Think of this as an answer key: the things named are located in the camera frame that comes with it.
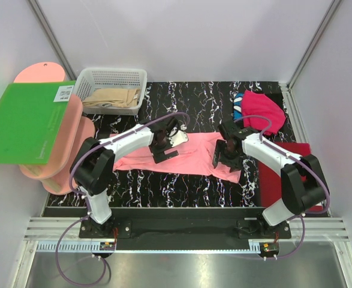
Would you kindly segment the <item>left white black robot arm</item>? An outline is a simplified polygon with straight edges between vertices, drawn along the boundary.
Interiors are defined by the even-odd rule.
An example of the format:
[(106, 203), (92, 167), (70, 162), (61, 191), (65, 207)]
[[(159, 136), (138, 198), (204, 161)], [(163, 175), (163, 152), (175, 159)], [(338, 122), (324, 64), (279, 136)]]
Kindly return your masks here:
[(89, 137), (82, 143), (70, 168), (69, 184), (77, 184), (78, 188), (74, 191), (86, 202), (88, 227), (99, 237), (108, 237), (116, 231), (107, 199), (107, 187), (115, 162), (145, 147), (149, 148), (156, 164), (177, 156), (176, 151), (168, 154), (166, 151), (176, 146), (173, 138), (180, 131), (180, 126), (174, 116), (168, 121), (161, 117), (154, 121), (141, 122), (108, 139), (96, 140)]

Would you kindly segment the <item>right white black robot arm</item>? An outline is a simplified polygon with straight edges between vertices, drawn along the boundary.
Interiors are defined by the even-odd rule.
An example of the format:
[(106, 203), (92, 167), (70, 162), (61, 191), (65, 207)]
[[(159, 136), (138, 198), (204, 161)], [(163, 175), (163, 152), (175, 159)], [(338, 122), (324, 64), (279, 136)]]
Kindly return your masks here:
[(241, 169), (249, 156), (266, 165), (280, 178), (281, 197), (264, 209), (245, 230), (271, 237), (288, 220), (308, 212), (321, 202), (329, 204), (330, 193), (317, 157), (290, 152), (267, 140), (260, 131), (243, 128), (235, 121), (219, 124), (221, 139), (216, 141), (213, 167), (223, 164), (231, 172)]

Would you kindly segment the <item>light pink t-shirt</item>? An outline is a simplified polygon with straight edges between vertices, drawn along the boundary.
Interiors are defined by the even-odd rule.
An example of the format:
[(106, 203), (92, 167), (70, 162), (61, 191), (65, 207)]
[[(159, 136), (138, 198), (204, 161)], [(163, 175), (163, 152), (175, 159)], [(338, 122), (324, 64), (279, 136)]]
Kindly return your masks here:
[(161, 173), (177, 173), (181, 175), (214, 176), (216, 178), (237, 183), (241, 171), (231, 172), (230, 168), (219, 164), (213, 167), (212, 159), (217, 140), (222, 137), (219, 132), (189, 133), (188, 141), (172, 148), (178, 155), (156, 164), (148, 147), (140, 148), (118, 160), (113, 170), (148, 170)]

